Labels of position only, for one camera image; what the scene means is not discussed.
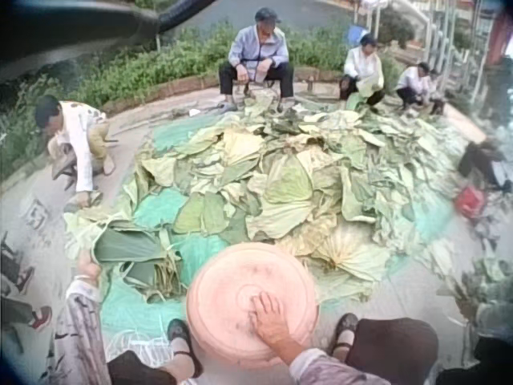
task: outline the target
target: cap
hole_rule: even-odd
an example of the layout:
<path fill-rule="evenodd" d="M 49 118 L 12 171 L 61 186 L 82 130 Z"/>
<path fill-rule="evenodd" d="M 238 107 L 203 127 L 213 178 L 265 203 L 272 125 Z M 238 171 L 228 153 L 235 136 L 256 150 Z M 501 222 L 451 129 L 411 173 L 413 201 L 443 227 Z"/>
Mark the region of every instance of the cap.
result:
<path fill-rule="evenodd" d="M 277 13 L 268 8 L 260 8 L 257 13 L 255 14 L 255 21 L 256 22 L 281 22 L 280 18 L 278 18 Z"/>

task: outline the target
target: knee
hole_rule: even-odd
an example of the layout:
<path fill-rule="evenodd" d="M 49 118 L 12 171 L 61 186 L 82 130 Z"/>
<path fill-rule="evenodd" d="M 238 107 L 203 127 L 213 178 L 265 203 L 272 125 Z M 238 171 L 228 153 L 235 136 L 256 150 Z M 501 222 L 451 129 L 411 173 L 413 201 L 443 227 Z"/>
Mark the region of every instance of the knee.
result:
<path fill-rule="evenodd" d="M 282 63 L 278 66 L 277 69 L 283 72 L 285 77 L 294 76 L 294 66 L 291 63 Z"/>
<path fill-rule="evenodd" d="M 232 70 L 232 64 L 230 62 L 223 62 L 219 65 L 219 73 L 226 73 Z"/>

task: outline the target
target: pink shoe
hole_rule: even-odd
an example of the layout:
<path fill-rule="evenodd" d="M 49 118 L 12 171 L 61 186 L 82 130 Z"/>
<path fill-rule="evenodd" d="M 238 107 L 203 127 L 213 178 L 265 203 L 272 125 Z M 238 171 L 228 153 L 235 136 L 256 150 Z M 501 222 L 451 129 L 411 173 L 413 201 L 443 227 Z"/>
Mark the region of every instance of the pink shoe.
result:
<path fill-rule="evenodd" d="M 49 306 L 43 306 L 41 309 L 33 311 L 32 314 L 34 321 L 29 323 L 29 326 L 36 331 L 41 331 L 51 321 L 51 307 Z"/>

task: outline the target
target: khaki pants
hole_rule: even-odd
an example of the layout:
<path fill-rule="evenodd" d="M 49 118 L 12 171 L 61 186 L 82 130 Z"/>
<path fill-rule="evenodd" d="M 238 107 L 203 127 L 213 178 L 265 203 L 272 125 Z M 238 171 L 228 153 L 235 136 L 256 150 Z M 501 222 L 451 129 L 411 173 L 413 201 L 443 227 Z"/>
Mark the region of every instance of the khaki pants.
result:
<path fill-rule="evenodd" d="M 103 161 L 107 157 L 107 146 L 105 145 L 105 138 L 109 132 L 109 123 L 103 122 L 91 127 L 87 132 L 87 142 L 89 143 L 89 151 L 93 154 L 93 170 L 103 167 Z M 46 146 L 50 158 L 57 160 L 64 155 L 63 150 L 57 144 L 57 137 L 54 136 Z"/>

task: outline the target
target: black shoe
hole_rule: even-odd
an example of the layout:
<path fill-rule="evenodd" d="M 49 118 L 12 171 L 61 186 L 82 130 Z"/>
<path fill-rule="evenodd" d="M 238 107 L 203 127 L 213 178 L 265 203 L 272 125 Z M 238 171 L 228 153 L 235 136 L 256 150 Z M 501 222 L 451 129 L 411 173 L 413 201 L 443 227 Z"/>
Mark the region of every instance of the black shoe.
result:
<path fill-rule="evenodd" d="M 356 326 L 358 324 L 358 317 L 354 315 L 353 313 L 346 313 L 342 315 L 340 320 L 337 323 L 337 327 L 335 327 L 335 334 L 333 335 L 333 339 L 331 340 L 331 343 L 329 344 L 329 355 L 333 355 L 333 352 L 338 347 L 347 347 L 351 348 L 352 345 L 349 345 L 345 342 L 338 342 L 338 338 L 340 337 L 340 334 L 344 330 L 351 330 L 353 333 L 356 333 Z"/>
<path fill-rule="evenodd" d="M 189 333 L 189 328 L 181 319 L 175 318 L 171 320 L 168 326 L 168 339 L 171 342 L 175 338 L 182 338 L 185 340 L 187 345 L 189 346 L 189 351 L 175 351 L 174 355 L 188 355 L 191 357 L 194 362 L 194 374 L 192 377 L 197 379 L 203 374 L 203 365 L 201 365 L 200 360 L 194 354 L 194 350 L 192 349 L 191 342 L 191 334 Z"/>

